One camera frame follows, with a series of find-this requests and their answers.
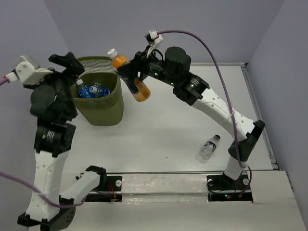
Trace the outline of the blue label bottle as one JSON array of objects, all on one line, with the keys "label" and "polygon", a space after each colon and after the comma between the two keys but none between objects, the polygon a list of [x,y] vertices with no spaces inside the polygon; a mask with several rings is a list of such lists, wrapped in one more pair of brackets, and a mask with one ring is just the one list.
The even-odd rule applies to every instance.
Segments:
[{"label": "blue label bottle", "polygon": [[111,93],[111,91],[108,88],[103,87],[101,85],[90,86],[89,91],[90,93],[94,94],[96,98],[105,97]]},{"label": "blue label bottle", "polygon": [[94,99],[95,95],[90,92],[90,88],[82,79],[76,81],[79,96],[83,99]]}]

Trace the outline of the orange tea bottle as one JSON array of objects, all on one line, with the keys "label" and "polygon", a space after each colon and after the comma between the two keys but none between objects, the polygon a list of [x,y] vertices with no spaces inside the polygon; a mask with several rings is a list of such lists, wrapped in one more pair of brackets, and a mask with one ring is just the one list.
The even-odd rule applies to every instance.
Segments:
[{"label": "orange tea bottle", "polygon": [[121,67],[129,64],[127,57],[120,55],[116,49],[109,50],[107,55],[112,60],[115,72],[125,82],[134,99],[138,102],[147,100],[151,95],[151,91],[141,80],[139,80],[138,76],[125,74],[124,71],[120,71]]}]

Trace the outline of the pepsi label small bottle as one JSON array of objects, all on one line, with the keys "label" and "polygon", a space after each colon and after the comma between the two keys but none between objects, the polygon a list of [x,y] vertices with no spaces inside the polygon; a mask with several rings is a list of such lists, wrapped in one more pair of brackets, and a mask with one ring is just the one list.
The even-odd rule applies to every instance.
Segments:
[{"label": "pepsi label small bottle", "polygon": [[214,135],[212,138],[208,139],[206,143],[200,148],[198,154],[196,155],[197,160],[205,164],[213,155],[220,141],[220,136],[218,134]]}]

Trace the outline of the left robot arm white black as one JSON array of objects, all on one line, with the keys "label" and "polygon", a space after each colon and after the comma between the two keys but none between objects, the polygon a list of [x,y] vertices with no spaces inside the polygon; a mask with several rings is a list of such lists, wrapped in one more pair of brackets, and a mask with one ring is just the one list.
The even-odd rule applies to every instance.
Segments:
[{"label": "left robot arm white black", "polygon": [[61,231],[71,224],[76,207],[84,203],[88,194],[106,186],[107,174],[102,167],[90,166],[68,190],[60,191],[64,164],[76,130],[71,123],[77,109],[70,88],[84,67],[71,52],[64,56],[53,54],[49,61],[64,70],[40,67],[26,55],[15,64],[18,79],[25,88],[32,89],[30,112],[37,118],[35,190],[26,212],[17,222],[25,227],[38,225],[42,231]]}]

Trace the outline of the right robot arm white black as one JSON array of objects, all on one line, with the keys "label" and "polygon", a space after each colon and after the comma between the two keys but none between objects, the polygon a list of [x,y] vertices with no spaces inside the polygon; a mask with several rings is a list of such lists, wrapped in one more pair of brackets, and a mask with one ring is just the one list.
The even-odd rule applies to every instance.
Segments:
[{"label": "right robot arm white black", "polygon": [[254,149],[265,123],[253,121],[228,106],[210,85],[190,72],[191,58],[180,47],[169,47],[164,59],[158,59],[149,49],[139,51],[131,61],[121,61],[116,72],[125,80],[144,80],[153,77],[173,88],[173,94],[181,101],[208,115],[220,124],[234,141],[228,149],[230,155],[221,177],[222,185],[232,189]]}]

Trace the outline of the green mesh waste bin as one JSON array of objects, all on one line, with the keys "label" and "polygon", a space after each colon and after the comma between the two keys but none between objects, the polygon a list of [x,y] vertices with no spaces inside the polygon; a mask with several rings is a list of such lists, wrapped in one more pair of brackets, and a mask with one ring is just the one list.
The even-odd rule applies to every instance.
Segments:
[{"label": "green mesh waste bin", "polygon": [[87,86],[95,83],[108,88],[111,93],[94,99],[82,99],[76,84],[71,86],[76,108],[94,126],[113,126],[123,117],[124,102],[121,80],[116,74],[111,59],[105,56],[85,56],[77,59],[85,71],[79,76]]}]

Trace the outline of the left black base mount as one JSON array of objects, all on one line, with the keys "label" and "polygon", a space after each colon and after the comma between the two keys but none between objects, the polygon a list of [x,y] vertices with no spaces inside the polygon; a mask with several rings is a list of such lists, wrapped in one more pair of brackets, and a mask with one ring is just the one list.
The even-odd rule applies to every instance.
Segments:
[{"label": "left black base mount", "polygon": [[121,202],[122,181],[121,175],[108,174],[106,183],[92,190],[86,197],[85,202]]}]

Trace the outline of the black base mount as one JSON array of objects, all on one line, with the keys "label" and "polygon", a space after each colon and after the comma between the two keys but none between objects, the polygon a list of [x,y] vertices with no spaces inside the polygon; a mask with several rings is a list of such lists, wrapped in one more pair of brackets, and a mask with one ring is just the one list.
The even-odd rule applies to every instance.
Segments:
[{"label": "black base mount", "polygon": [[253,202],[251,187],[248,186],[249,178],[246,174],[241,175],[238,180],[232,180],[223,175],[209,175],[206,180],[209,202]]},{"label": "black base mount", "polygon": [[92,190],[86,197],[85,202],[121,202],[122,181],[121,175],[108,174],[106,183]]}]

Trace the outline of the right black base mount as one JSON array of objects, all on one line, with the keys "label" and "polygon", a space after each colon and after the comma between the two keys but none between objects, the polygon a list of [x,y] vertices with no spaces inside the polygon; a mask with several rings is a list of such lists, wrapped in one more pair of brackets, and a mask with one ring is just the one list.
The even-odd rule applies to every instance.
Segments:
[{"label": "right black base mount", "polygon": [[246,174],[241,175],[238,180],[232,180],[223,175],[209,175],[206,180],[209,202],[253,202],[251,187],[248,186],[249,178]]}]

